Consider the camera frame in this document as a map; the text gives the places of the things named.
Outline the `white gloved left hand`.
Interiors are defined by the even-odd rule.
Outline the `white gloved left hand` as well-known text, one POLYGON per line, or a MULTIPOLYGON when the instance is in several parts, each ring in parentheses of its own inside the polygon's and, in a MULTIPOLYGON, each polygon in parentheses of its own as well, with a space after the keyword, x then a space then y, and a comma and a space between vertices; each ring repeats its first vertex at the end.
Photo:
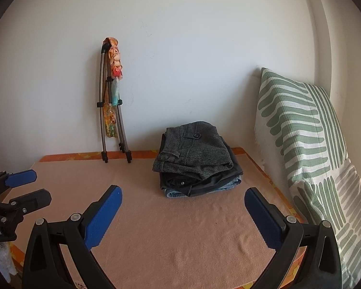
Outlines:
POLYGON ((12 275, 17 274, 8 242, 0 242, 0 272, 7 283, 11 282, 12 275))

